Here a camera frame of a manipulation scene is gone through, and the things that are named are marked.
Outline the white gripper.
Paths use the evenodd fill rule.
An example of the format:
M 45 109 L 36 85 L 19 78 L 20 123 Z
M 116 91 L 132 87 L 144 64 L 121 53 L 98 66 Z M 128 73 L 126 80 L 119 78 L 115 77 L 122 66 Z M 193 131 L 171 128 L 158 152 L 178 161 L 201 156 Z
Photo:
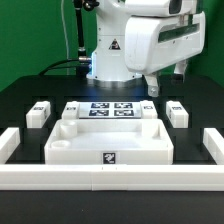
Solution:
M 158 97 L 158 75 L 151 73 L 177 63 L 173 79 L 183 81 L 188 65 L 186 59 L 202 52 L 204 39 L 204 12 L 186 19 L 184 24 L 179 16 L 133 16 L 125 29 L 125 64 L 129 71 L 147 75 L 148 95 Z

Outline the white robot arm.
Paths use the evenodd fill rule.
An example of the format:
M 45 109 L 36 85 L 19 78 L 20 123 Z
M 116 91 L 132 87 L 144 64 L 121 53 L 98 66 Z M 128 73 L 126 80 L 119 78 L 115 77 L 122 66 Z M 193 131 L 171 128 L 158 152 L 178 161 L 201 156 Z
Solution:
M 97 47 L 87 78 L 104 87 L 140 78 L 159 95 L 159 72 L 171 65 L 182 79 L 187 60 L 202 52 L 205 13 L 199 0 L 89 0 L 96 10 Z

